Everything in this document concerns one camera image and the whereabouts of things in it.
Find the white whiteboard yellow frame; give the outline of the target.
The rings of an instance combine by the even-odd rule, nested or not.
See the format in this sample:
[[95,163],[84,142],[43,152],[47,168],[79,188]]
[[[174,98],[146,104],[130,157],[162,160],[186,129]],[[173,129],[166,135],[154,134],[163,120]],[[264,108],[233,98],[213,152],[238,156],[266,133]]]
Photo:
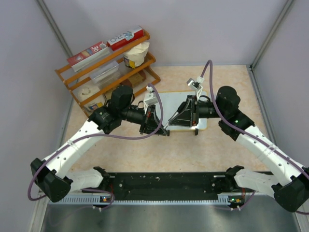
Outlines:
[[[194,91],[180,92],[159,92],[163,105],[163,123],[166,125],[168,119],[176,112],[180,104],[186,100],[187,95],[194,95]],[[199,119],[198,125],[194,127],[167,126],[166,129],[172,131],[195,131],[195,129],[205,130],[207,128],[207,119]]]

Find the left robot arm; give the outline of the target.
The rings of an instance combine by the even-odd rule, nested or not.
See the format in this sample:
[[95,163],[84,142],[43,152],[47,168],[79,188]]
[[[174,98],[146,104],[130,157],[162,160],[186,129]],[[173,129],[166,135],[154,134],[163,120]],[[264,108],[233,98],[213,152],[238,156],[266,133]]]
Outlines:
[[[71,167],[84,153],[103,138],[119,140],[144,140],[157,135],[163,128],[163,115],[157,116],[155,105],[158,103],[163,111],[161,97],[155,86],[149,83],[146,87],[144,108],[133,105],[135,99],[133,89],[129,86],[118,86],[105,104],[96,109],[85,121],[82,127],[68,139],[60,148],[44,159],[36,158],[30,164],[32,179],[28,186],[28,199],[35,201],[31,196],[33,185],[36,185],[52,202],[61,201],[69,193],[79,190],[106,191],[109,179],[105,177],[105,170],[94,167],[87,171],[71,172]],[[120,127],[122,121],[128,121],[145,126],[146,120],[154,116],[154,128],[150,132],[141,131],[139,137],[125,137],[112,135],[111,132]]]

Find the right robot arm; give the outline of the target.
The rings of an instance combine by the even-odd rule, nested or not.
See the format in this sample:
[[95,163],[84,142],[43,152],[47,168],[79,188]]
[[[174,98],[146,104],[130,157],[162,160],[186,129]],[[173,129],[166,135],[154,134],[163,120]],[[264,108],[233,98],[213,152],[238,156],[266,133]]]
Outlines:
[[219,88],[215,101],[188,95],[169,126],[192,127],[202,118],[219,118],[219,127],[227,136],[251,151],[271,174],[250,171],[242,166],[228,168],[225,185],[230,191],[251,189],[273,198],[289,212],[298,212],[309,199],[309,169],[294,161],[273,144],[255,123],[239,109],[240,97],[234,88]]

